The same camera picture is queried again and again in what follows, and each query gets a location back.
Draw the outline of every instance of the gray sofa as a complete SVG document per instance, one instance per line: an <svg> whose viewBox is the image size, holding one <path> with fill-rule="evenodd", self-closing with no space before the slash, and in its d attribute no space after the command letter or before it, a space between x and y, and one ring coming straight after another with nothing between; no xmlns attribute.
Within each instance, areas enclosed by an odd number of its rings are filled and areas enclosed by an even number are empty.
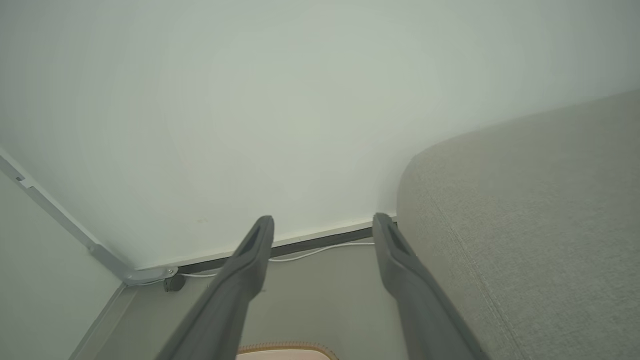
<svg viewBox="0 0 640 360"><path fill-rule="evenodd" d="M493 360L640 359L640 91L425 150L397 219Z"/></svg>

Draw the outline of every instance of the white cable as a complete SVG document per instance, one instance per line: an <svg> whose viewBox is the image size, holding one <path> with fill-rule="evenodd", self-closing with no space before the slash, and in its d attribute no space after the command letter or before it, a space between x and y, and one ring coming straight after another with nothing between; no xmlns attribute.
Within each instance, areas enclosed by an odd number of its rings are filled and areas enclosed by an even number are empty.
<svg viewBox="0 0 640 360"><path fill-rule="evenodd" d="M331 245L331 246L323 247L321 249L317 249L316 251L309 252L308 254L296 256L295 258L269 259L269 261L274 262L274 263L286 263L288 261L294 261L294 260L306 258L307 256L316 255L318 252L322 252L322 251L325 251L325 250L333 249L335 247L352 246L352 245L373 245L373 243L344 243L344 244L338 244L338 245Z"/></svg>
<svg viewBox="0 0 640 360"><path fill-rule="evenodd" d="M152 282L143 282L142 284L135 284L135 286L147 286L147 285L153 285L153 284L157 284L161 281L164 281L164 279L160 279L160 280L156 280L156 281L152 281Z"/></svg>
<svg viewBox="0 0 640 360"><path fill-rule="evenodd" d="M180 274L182 276L186 276L186 277L214 277L217 275L216 274L207 274L207 275L198 275L198 274Z"/></svg>
<svg viewBox="0 0 640 360"><path fill-rule="evenodd" d="M374 243L343 243L343 244L337 244L337 245L331 245L331 246L327 246L327 247L323 247L321 249L317 249L316 251L312 251L309 252L307 254L304 255L300 255L300 256L296 256L295 258L289 258L289 259L269 259L269 261L273 262L273 263L286 263L288 261L294 261L294 260L299 260L302 258L306 258L307 256L311 256L311 255L316 255L319 252L325 251L325 250L329 250L329 249L334 249L336 247L343 247L343 246L352 246L352 245L374 245ZM207 275L198 275L198 274L180 274L182 276L187 276L187 277L214 277L217 274L207 274ZM155 282L149 282L147 284L140 284L140 285L151 285L154 284Z"/></svg>

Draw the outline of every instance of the gray floor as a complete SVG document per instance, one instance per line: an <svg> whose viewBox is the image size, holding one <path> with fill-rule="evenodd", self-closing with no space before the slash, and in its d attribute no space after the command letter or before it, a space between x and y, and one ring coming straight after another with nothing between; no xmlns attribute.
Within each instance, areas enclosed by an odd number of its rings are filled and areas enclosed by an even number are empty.
<svg viewBox="0 0 640 360"><path fill-rule="evenodd" d="M153 359L211 279L177 293L161 284L135 296L96 359ZM339 359L407 359L395 300L385 291L373 246L341 247L289 263L269 263L250 304L241 345L310 341Z"/></svg>

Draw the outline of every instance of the wheel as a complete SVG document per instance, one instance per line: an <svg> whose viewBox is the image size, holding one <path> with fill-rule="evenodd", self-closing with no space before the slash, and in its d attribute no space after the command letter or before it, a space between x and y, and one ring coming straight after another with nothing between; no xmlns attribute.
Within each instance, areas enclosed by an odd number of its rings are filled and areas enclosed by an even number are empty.
<svg viewBox="0 0 640 360"><path fill-rule="evenodd" d="M180 291L186 281L187 279L179 274L165 279L163 282L164 290L168 293Z"/></svg>

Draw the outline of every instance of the metal bracket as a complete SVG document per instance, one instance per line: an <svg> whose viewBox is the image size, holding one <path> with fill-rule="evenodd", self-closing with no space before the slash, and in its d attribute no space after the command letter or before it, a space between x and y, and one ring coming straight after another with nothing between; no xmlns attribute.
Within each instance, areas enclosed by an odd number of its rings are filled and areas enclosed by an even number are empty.
<svg viewBox="0 0 640 360"><path fill-rule="evenodd" d="M178 272L177 267L153 268L146 270L134 270L127 266L122 260L115 257L102 245L96 244L87 234L76 226L60 209L58 209L34 184L26 179L13 165L0 155L0 171L6 174L22 191L24 191L36 204L38 204L50 217L67 230L71 236L80 241L89 253L113 272L117 278L126 285L136 285L144 282L166 279L174 276Z"/></svg>

